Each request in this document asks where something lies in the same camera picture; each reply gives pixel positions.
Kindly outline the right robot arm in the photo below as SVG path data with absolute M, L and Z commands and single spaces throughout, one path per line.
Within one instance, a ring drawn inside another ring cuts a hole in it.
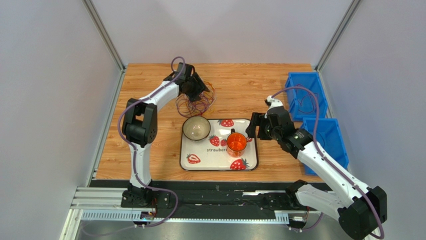
M 298 180 L 286 189 L 294 204 L 338 221 L 353 240 L 363 240 L 375 230 L 380 232 L 378 239 L 384 238 L 383 224 L 388 218 L 386 192 L 380 186 L 368 186 L 340 166 L 310 132 L 294 126 L 283 106 L 252 113 L 245 132 L 250 138 L 277 141 L 283 151 L 311 168 L 334 192 L 330 194 Z

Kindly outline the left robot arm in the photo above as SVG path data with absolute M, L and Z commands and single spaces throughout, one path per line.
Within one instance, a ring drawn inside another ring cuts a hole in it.
M 162 83 L 148 95 L 128 100 L 118 120 L 118 133 L 129 145 L 131 177 L 123 196 L 128 201 L 147 205 L 153 198 L 150 152 L 158 134 L 158 112 L 170 101 L 184 94 L 191 102 L 200 100 L 208 87 L 191 64 L 180 62 Z

